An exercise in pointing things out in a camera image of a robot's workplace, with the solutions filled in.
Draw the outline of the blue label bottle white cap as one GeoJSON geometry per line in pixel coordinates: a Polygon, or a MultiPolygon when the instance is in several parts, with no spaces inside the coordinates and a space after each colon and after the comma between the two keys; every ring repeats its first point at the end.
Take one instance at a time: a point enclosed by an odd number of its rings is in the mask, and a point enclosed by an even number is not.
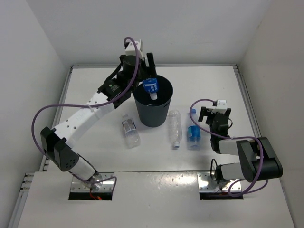
{"type": "Polygon", "coordinates": [[[150,95],[150,98],[154,101],[157,100],[157,92],[159,91],[157,78],[148,78],[142,81],[145,92],[150,95]]]}

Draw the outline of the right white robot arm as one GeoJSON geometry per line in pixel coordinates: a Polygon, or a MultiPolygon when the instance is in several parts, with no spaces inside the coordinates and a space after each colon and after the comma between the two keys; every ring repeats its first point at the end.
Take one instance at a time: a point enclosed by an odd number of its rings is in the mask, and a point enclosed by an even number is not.
{"type": "Polygon", "coordinates": [[[199,121],[206,117],[206,124],[212,133],[210,144],[217,154],[230,154],[239,157],[238,163],[217,165],[211,177],[217,183],[228,180],[241,179],[252,182],[257,174],[263,150],[263,162],[258,181],[280,178],[283,175],[283,167],[278,159],[270,141],[266,137],[259,137],[261,144],[254,139],[226,140],[221,136],[229,137],[229,115],[231,109],[225,113],[214,112],[213,109],[202,107],[199,114],[199,121]]]}

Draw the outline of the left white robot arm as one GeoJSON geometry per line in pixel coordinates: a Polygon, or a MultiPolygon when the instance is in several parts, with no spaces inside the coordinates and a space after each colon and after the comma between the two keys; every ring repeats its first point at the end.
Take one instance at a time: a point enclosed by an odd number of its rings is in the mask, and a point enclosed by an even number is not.
{"type": "Polygon", "coordinates": [[[73,151],[75,143],[96,122],[128,100],[140,82],[157,76],[152,53],[143,59],[121,55],[120,61],[117,69],[76,113],[53,129],[45,127],[40,132],[44,154],[61,171],[71,173],[85,184],[99,184],[102,180],[97,170],[73,151]]]}

